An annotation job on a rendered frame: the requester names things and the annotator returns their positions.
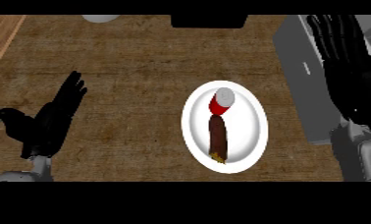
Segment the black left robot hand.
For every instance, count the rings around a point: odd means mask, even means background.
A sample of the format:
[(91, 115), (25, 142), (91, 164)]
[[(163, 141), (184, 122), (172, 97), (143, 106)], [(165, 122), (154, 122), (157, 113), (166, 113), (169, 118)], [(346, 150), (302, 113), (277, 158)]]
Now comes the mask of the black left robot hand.
[(53, 157), (57, 154), (85, 92), (81, 74), (73, 71), (53, 101), (43, 106), (35, 117), (15, 108), (0, 109), (6, 135), (23, 144), (20, 153), (23, 159), (35, 156)]

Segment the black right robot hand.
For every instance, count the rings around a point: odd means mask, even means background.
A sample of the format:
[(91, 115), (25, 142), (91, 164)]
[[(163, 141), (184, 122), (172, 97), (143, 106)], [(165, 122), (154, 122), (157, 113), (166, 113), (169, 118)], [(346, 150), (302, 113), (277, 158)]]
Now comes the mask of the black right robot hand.
[(371, 55), (353, 15), (308, 15), (328, 96), (341, 117), (371, 128)]

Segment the grey box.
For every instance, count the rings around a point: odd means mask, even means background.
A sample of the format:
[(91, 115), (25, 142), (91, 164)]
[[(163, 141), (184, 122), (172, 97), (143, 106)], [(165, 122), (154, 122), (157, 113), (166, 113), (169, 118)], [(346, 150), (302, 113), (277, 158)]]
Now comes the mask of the grey box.
[(309, 142), (325, 142), (328, 131), (344, 118), (328, 96), (324, 60), (306, 17), (308, 15), (287, 17), (272, 36), (272, 42), (305, 136)]

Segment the red can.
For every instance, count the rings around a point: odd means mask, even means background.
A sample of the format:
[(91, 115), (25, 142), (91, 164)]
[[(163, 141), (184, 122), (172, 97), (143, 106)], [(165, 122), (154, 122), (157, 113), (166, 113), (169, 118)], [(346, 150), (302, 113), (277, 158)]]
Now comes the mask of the red can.
[(222, 115), (234, 104), (234, 93), (228, 87), (221, 87), (212, 97), (209, 110), (215, 115)]

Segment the white oval plate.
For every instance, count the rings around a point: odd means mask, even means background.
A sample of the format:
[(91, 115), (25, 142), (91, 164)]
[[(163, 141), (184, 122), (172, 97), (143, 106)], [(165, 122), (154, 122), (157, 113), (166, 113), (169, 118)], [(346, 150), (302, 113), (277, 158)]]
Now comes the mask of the white oval plate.
[[(230, 88), (234, 104), (222, 115), (227, 125), (228, 159), (218, 162), (209, 155), (209, 104), (219, 88)], [(187, 148), (197, 161), (210, 170), (232, 174), (258, 162), (268, 143), (268, 120), (253, 93), (237, 83), (210, 81), (191, 92), (181, 114), (181, 131)]]

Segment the black appliance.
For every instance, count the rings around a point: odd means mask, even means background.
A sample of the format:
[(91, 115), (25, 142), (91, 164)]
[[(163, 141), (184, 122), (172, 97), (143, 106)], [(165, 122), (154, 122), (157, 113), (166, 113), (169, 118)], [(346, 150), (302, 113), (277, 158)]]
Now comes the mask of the black appliance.
[(191, 16), (172, 15), (171, 25), (175, 28), (241, 28), (247, 15)]

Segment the pale grey round object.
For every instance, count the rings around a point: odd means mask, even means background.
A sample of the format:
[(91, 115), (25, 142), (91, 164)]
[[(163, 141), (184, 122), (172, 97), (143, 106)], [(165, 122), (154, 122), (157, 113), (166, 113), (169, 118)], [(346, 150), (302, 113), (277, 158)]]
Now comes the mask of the pale grey round object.
[(96, 24), (107, 23), (113, 19), (116, 19), (118, 15), (84, 15), (82, 18)]

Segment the brown elongated food item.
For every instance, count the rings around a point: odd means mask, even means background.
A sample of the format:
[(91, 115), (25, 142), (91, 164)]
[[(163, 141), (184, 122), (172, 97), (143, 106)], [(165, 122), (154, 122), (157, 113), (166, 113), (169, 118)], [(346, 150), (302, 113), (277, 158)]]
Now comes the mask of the brown elongated food item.
[(228, 138), (224, 118), (213, 115), (209, 120), (210, 147), (209, 155), (219, 162), (228, 159)]

